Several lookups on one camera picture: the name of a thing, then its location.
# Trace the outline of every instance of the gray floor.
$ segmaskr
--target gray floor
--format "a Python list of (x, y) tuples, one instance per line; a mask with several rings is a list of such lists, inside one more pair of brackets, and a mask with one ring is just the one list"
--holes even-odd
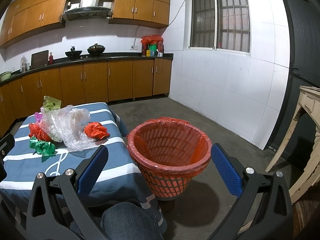
[[(161, 116), (174, 117), (189, 121), (204, 131), (212, 143), (220, 143), (225, 151), (237, 157), (245, 167), (252, 167), (257, 172), (264, 170), (274, 153), (261, 151), (231, 131), (195, 111), (169, 99), (150, 99), (110, 106), (126, 123), (128, 130), (148, 119)], [(271, 170), (281, 170), (289, 186), (293, 185), (301, 171), (281, 159)], [(236, 198), (228, 192), (218, 171), (212, 162), (198, 176), (194, 177), (183, 195), (176, 199), (175, 209), (167, 214), (168, 229), (165, 240), (205, 240), (220, 224), (230, 210)], [(252, 208), (247, 221), (252, 220), (259, 199)]]

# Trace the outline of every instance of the trash can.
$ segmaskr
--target trash can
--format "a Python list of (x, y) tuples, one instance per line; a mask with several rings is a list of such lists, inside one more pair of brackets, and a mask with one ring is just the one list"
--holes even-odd
[(189, 122), (160, 117), (128, 135), (128, 150), (158, 200), (177, 198), (210, 160), (211, 141)]

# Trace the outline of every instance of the countertop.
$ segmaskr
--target countertop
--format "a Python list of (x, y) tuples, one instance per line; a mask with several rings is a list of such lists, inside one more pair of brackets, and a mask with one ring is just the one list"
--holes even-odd
[(126, 59), (170, 59), (173, 60), (173, 53), (164, 53), (163, 57), (142, 57), (141, 53), (139, 52), (114, 52), (114, 53), (102, 53), (100, 57), (90, 57), (89, 54), (86, 55), (80, 55), (80, 59), (77, 60), (70, 60), (68, 57), (65, 58), (58, 58), (53, 60), (53, 64), (51, 65), (45, 65), (42, 67), (38, 67), (35, 69), (28, 70), (24, 73), (21, 73), (21, 70), (12, 72), (12, 75), (7, 80), (0, 82), (0, 85), (6, 84), (10, 81), (13, 81), (15, 79), (21, 78), (25, 75), (39, 72), (41, 70), (47, 70), (51, 68), (57, 68), (57, 67), (64, 67), (64, 66), (70, 66), (75, 65), (79, 63), (87, 63), (87, 62), (99, 62), (99, 61), (108, 61), (108, 60), (126, 60)]

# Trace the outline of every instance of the silver bolt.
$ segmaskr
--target silver bolt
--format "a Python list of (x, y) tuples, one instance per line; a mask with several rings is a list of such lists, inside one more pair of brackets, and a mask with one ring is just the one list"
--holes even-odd
[(245, 169), (245, 171), (248, 174), (254, 174), (254, 169), (253, 168), (248, 167), (248, 168)]
[(37, 179), (41, 179), (41, 178), (43, 177), (43, 175), (44, 175), (44, 174), (43, 174), (42, 172), (38, 173), (38, 174), (37, 174)]
[(65, 172), (65, 174), (66, 174), (67, 176), (72, 175), (72, 174), (73, 174), (73, 169), (67, 169), (66, 172)]
[(277, 175), (278, 177), (280, 177), (280, 178), (283, 177), (283, 173), (282, 173), (281, 171), (277, 171), (277, 172), (276, 172), (276, 175)]

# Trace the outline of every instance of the beige wooden table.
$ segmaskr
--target beige wooden table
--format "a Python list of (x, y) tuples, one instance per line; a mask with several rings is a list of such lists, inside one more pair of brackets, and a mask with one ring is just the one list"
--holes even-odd
[(303, 174), (297, 182), (290, 188), (289, 194), (291, 202), (295, 203), (309, 187), (318, 183), (320, 180), (320, 89), (315, 87), (300, 86), (300, 95), (296, 110), (294, 112), (288, 131), (277, 150), (275, 156), (266, 168), (266, 172), (276, 164), (285, 147), (287, 146), (291, 135), (297, 125), (298, 119), (307, 112), (316, 123), (316, 139), (313, 145), (313, 151), (310, 156)]

